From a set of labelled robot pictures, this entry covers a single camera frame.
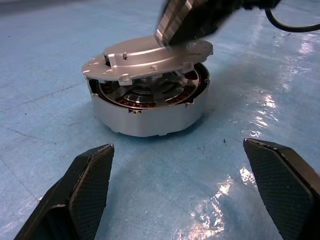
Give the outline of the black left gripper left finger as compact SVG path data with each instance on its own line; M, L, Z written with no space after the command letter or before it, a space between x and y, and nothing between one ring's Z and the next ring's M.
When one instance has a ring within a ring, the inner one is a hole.
M115 148L78 155L44 194L14 240L94 240L106 207Z

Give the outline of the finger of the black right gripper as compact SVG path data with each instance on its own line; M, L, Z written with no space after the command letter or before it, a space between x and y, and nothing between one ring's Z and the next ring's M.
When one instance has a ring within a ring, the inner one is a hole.
M168 46L187 15L200 5L200 0L165 0L154 37L160 46Z
M241 5L242 0L190 0L190 41L214 34Z

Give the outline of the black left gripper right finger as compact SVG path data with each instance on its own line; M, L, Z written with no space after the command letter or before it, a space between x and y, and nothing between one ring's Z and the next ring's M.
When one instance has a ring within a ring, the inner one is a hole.
M320 174L288 146L246 138L243 148L283 240L320 240Z

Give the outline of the silver round motor cover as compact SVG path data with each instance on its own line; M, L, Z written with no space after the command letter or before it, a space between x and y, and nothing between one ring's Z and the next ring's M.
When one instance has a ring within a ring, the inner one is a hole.
M212 54L213 45L205 40L165 47L150 35L105 48L82 66L82 73L87 80L117 81L121 86L131 86L135 79L175 71L188 73Z

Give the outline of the silver motor stator housing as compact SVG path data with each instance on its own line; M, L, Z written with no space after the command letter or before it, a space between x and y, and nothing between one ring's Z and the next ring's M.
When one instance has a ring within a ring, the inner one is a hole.
M175 105L146 109L130 109L111 103L99 94L98 80L87 80L94 113L113 132L128 136L165 136L182 131L203 115L210 84L209 72L202 63L195 64L193 70L200 74L203 84L192 98Z

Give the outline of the blue table mat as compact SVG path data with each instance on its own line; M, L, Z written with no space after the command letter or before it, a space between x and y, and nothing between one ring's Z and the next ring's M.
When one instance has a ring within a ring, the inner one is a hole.
M244 138L294 149L320 173L320 31L287 33L240 10L208 38L203 117L148 138L97 120L82 65L154 32L162 0L0 4L0 240L13 240L74 158L115 148L96 240L282 240Z

